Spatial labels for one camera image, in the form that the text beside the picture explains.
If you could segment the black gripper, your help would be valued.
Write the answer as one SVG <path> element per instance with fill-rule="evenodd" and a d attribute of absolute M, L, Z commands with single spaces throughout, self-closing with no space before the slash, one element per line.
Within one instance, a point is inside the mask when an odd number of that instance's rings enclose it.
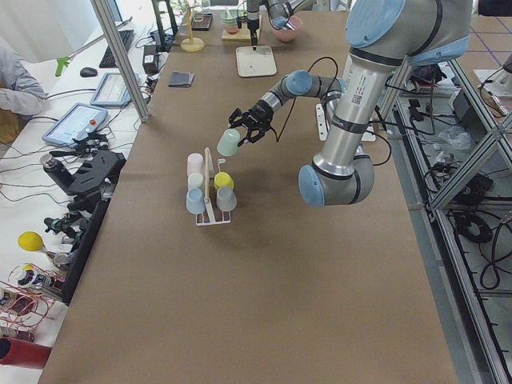
<path fill-rule="evenodd" d="M 247 112 L 236 108 L 228 117 L 229 128 L 234 129 L 239 126 L 246 128 L 246 136 L 237 143 L 237 147 L 246 143 L 256 143 L 262 139 L 265 132 L 273 129 L 271 125 L 273 116 L 274 111 L 267 104 L 256 104 Z"/>
<path fill-rule="evenodd" d="M 247 28 L 250 32 L 250 44 L 256 46 L 258 44 L 258 30 L 259 30 L 259 12 L 247 12 Z"/>

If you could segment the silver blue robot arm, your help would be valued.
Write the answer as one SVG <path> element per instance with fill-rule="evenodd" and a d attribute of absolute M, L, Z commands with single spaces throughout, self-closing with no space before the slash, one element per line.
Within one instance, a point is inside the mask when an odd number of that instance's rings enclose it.
<path fill-rule="evenodd" d="M 293 1 L 246 1 L 246 24 L 250 32 L 250 43 L 252 47 L 258 45 L 258 31 L 260 29 L 259 11 L 262 6 L 266 8 L 270 24 L 276 30 L 286 26 L 290 18 L 300 10 L 311 10 L 314 1 L 293 0 Z"/>
<path fill-rule="evenodd" d="M 235 110 L 229 127 L 243 127 L 238 146 L 271 130 L 274 113 L 297 97 L 318 98 L 329 130 L 322 150 L 298 175 L 302 199 L 311 206 L 354 204 L 374 184 L 374 165 L 362 136 L 390 72 L 462 56 L 470 43 L 470 1 L 358 1 L 349 13 L 349 56 L 342 78 L 296 70 L 268 90 L 247 112 Z"/>

